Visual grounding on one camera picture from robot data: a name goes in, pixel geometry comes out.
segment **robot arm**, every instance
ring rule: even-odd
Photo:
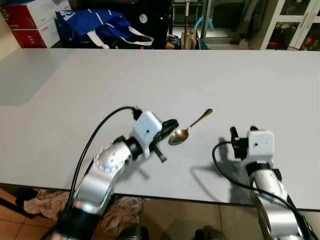
[[[252,126],[246,138],[239,138],[235,127],[230,129],[234,156],[241,159],[250,185],[259,190],[280,197],[293,208],[280,171],[274,168],[274,139],[271,131],[258,130]],[[301,215],[281,204],[277,199],[251,192],[251,199],[257,208],[259,224],[266,240],[309,240],[312,239],[306,220]]]
[[[89,240],[105,213],[114,186],[125,168],[139,158],[148,158],[154,151],[162,162],[166,158],[156,144],[169,135],[178,122],[171,119],[161,123],[150,111],[143,112],[128,139],[117,138],[110,147],[102,147],[74,194],[73,207],[63,215],[49,238]]]

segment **white bag strap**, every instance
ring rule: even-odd
[[[98,47],[102,47],[103,49],[110,49],[110,47],[107,44],[104,44],[100,37],[98,37],[94,29],[88,32],[87,35]]]
[[[122,36],[120,37],[123,41],[125,41],[126,43],[129,43],[129,44],[136,44],[136,45],[142,45],[142,46],[151,46],[153,41],[154,41],[154,38],[151,37],[151,36],[146,36],[146,35],[143,35],[141,32],[137,31],[136,29],[134,29],[132,26],[129,26],[128,27],[129,31],[131,33],[133,33],[134,35],[137,35],[137,36],[144,36],[146,38],[149,38],[150,41],[135,41],[135,42],[131,42],[131,41],[127,41],[125,40]]]

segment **brown bag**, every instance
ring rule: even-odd
[[[181,34],[181,49],[200,50],[200,39],[198,37],[198,32],[196,29],[189,29],[186,32],[186,40],[185,33],[183,32]]]

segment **cardboard box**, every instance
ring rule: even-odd
[[[56,11],[70,10],[68,0],[34,0],[0,8],[11,29],[37,29],[54,19]]]
[[[37,29],[13,29],[12,33],[22,48],[51,48],[60,40],[55,20]]]

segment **spoon bowl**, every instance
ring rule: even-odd
[[[187,138],[189,137],[189,130],[191,127],[193,127],[195,124],[197,124],[200,120],[204,119],[206,116],[210,115],[213,112],[211,108],[207,109],[202,116],[196,120],[194,123],[192,123],[187,129],[179,129],[172,133],[172,135],[169,138],[169,144],[170,145],[178,145],[182,144]]]

